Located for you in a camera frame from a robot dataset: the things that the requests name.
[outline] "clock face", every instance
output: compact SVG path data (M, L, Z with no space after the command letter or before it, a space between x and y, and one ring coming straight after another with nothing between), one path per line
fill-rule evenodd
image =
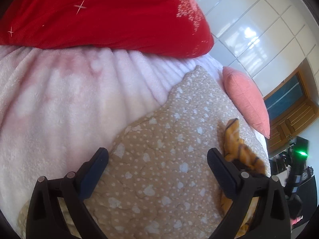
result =
M304 172L304 173L302 174L301 180L304 181L304 180L307 179L307 178L308 178L308 174L307 174L307 172Z

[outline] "blue gripper pad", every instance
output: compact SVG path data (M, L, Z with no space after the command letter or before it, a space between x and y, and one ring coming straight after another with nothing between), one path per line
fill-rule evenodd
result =
M233 163L227 162L216 148L208 151L207 163L225 196L232 200L236 199L240 186L239 170Z
M75 187L80 200L90 198L107 164L108 151L105 148L99 148L91 160L80 167L75 179Z

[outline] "door glass pane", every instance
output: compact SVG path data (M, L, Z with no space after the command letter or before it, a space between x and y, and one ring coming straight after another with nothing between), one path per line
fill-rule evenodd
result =
M297 75L294 75L278 91L265 100L269 119L273 120L280 116L303 95L303 87Z

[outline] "beige quilt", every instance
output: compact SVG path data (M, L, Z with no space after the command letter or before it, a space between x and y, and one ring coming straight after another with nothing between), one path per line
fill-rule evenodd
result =
M163 107L132 123L109 150L110 160L85 204L109 239L208 238L221 221L220 189L206 160L223 152L224 127L240 121L240 136L268 156L229 97L201 67L186 74ZM61 201L71 232L79 236ZM25 238L28 204L18 218Z

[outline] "yellow and black garment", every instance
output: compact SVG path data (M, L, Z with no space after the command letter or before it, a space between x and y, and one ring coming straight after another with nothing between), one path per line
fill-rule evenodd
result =
M245 144L245 141L239 136L239 120L231 119L228 121L225 129L225 138L224 138L224 152L225 159L228 162L233 162L235 159L238 159L242 164L244 164L247 169L259 173L265 174L265 165L262 160L260 160L256 154L250 149L249 146ZM259 197L252 199L247 214L241 227L237 233L237 237L243 236L251 223L251 220L254 216L254 212L257 207ZM226 215L230 206L232 205L232 200L226 198L224 193L221 196L221 208L224 215Z

